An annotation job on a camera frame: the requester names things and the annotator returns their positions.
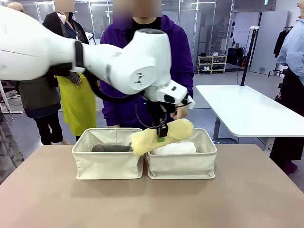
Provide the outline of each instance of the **yellow skirt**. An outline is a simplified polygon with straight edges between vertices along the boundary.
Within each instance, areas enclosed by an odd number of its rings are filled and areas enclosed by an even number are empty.
[[[80,86],[69,79],[57,76],[59,82],[63,117],[70,125],[73,135],[80,136],[88,128],[97,127],[96,100],[87,78],[79,74]]]

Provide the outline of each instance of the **fabric storage bin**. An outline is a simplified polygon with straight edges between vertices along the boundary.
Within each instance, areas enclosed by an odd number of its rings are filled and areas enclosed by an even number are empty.
[[[149,177],[152,179],[213,179],[217,155],[210,136],[204,129],[194,129],[187,142],[193,142],[195,154],[146,154]]]
[[[133,152],[91,152],[95,145],[131,144],[139,128],[93,128],[81,135],[72,149],[78,180],[136,179],[143,174],[143,157]]]

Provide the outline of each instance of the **black shirt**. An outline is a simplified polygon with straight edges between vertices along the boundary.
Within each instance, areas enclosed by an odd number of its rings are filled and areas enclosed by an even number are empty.
[[[127,32],[126,32],[126,38],[127,38],[127,43],[130,43],[131,40],[133,39],[134,37],[134,34],[137,30],[140,30],[140,29],[158,29],[160,30],[161,29],[161,23],[162,22],[162,18],[156,18],[155,21],[153,21],[152,23],[150,24],[145,24],[145,25],[142,25],[142,24],[138,24],[135,20],[133,20],[133,28],[132,29],[128,29]]]

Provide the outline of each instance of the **camouflage fabric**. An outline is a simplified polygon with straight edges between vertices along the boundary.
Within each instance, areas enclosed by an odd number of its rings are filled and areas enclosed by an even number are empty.
[[[24,161],[23,155],[0,112],[0,184]]]

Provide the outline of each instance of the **brown table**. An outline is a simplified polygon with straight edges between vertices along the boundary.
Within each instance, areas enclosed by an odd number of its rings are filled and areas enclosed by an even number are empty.
[[[255,145],[218,145],[213,180],[76,180],[72,146],[0,185],[1,228],[303,228],[304,194]]]

